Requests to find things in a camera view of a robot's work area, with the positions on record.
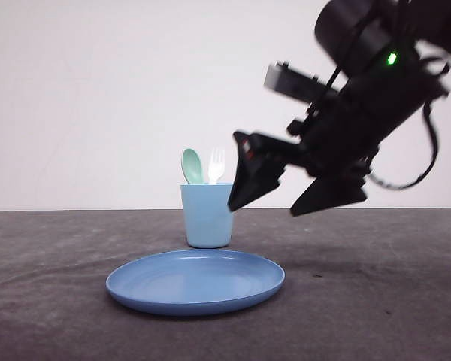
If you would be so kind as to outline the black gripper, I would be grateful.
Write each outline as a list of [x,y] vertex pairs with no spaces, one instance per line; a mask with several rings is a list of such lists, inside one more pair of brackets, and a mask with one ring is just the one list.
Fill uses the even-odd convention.
[[322,94],[304,120],[288,127],[299,142],[253,132],[234,133],[238,164],[228,207],[234,212],[279,187],[287,165],[304,169],[316,180],[290,208],[294,217],[366,200],[362,178],[380,143],[418,109],[428,129],[431,161],[414,183],[421,182],[437,160],[439,144],[431,123],[431,105],[448,96],[439,74],[423,68],[389,68],[350,79],[334,98]]

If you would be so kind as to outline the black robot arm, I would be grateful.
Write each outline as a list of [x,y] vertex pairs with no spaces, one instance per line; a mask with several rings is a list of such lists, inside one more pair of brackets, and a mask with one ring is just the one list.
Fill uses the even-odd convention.
[[238,164],[228,207],[236,211],[278,188],[287,165],[313,178],[290,211],[299,216],[363,202],[380,143],[416,111],[438,152],[432,103],[448,95],[441,78],[450,69],[451,1],[330,1],[314,29],[318,43],[347,76],[335,89],[286,62],[270,65],[264,85],[308,105],[288,125],[290,143],[235,132]]

